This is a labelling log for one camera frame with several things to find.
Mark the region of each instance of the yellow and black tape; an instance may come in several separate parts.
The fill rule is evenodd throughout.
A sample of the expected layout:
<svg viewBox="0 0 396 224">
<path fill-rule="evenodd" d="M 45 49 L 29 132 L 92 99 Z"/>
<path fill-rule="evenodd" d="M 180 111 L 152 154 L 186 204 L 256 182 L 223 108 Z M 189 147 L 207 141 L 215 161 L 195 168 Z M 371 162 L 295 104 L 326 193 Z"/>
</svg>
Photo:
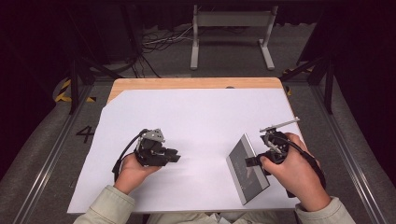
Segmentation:
<svg viewBox="0 0 396 224">
<path fill-rule="evenodd" d="M 70 77 L 68 77 L 65 81 L 64 84 L 62 85 L 61 89 L 59 90 L 58 96 L 55 98 L 55 102 L 72 102 L 72 98 L 69 96 L 65 96 L 64 94 L 67 91 L 67 88 L 70 86 L 71 83 Z M 96 102 L 96 97 L 91 97 L 89 96 L 87 98 L 86 102 L 94 103 Z"/>
</svg>

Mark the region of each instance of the floor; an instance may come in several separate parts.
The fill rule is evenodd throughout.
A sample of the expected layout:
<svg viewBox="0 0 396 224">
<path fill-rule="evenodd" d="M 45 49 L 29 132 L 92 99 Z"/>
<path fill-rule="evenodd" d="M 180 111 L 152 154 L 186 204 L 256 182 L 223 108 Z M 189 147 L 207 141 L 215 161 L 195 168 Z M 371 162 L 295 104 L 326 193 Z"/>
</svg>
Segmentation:
<svg viewBox="0 0 396 224">
<path fill-rule="evenodd" d="M 209 29 L 200 35 L 199 67 L 190 70 L 191 38 L 164 50 L 144 53 L 149 62 L 136 63 L 124 77 L 281 77 L 294 68 L 315 24 L 276 26 L 269 50 L 276 69 L 268 71 L 257 40 L 257 28 Z M 114 69 L 121 64 L 112 64 Z M 285 82 L 288 96 L 304 140 L 321 161 L 327 191 L 339 197 L 357 223 L 396 223 L 394 186 L 374 159 L 337 85 L 333 88 L 333 115 L 326 113 L 323 82 L 308 86 L 306 74 Z M 81 106 L 69 115 L 70 103 L 60 101 L 37 127 L 0 182 L 2 223 L 72 223 L 77 215 L 66 214 L 79 172 L 90 150 L 92 136 L 114 80 L 98 75 L 92 86 L 80 86 Z M 59 88 L 54 90 L 54 97 Z M 94 102 L 85 102 L 87 97 Z M 291 211 L 276 211 L 281 223 L 295 223 Z M 141 223 L 132 214 L 128 223 Z"/>
</svg>

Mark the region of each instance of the silver tablet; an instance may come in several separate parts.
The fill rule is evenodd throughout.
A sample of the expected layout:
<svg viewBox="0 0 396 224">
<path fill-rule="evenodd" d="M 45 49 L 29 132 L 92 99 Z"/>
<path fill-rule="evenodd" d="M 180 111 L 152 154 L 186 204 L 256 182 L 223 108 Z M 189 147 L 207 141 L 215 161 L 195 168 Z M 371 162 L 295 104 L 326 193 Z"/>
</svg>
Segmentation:
<svg viewBox="0 0 396 224">
<path fill-rule="evenodd" d="M 248 203 L 270 186 L 260 166 L 247 167 L 245 159 L 255 156 L 248 136 L 244 133 L 227 157 L 227 164 L 242 204 Z"/>
</svg>

